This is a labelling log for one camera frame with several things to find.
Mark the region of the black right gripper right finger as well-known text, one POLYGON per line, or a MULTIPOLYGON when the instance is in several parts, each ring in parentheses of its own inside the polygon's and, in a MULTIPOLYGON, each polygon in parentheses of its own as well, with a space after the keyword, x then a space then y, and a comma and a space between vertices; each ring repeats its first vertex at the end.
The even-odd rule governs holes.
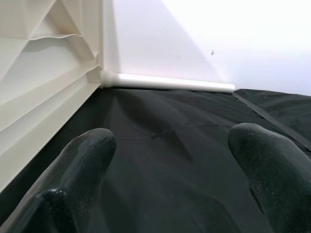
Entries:
POLYGON ((290 139, 242 123, 228 146, 274 233, 311 233, 311 159, 290 139))

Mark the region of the white plastic table leg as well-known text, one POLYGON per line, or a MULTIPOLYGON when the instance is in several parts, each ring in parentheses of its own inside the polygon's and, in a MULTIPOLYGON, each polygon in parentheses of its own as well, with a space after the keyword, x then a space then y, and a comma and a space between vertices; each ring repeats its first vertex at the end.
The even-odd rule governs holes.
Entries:
POLYGON ((102 72, 102 87, 181 89, 222 93, 232 93, 235 91, 235 85, 230 83, 214 83, 144 75, 120 74, 108 71, 102 72))

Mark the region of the white plastic table top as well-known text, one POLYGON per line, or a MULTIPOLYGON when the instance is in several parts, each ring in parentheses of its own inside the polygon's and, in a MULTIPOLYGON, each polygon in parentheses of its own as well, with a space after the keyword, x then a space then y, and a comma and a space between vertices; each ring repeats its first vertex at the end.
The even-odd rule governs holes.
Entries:
POLYGON ((104 0, 0 0, 0 193, 99 87, 104 0))

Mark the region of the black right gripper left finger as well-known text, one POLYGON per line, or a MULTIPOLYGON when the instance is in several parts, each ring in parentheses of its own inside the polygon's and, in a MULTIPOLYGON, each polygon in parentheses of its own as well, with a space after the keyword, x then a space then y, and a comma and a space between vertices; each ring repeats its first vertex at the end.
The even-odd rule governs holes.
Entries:
POLYGON ((71 140, 4 223, 4 233, 83 233, 116 150, 113 133, 93 129, 71 140))

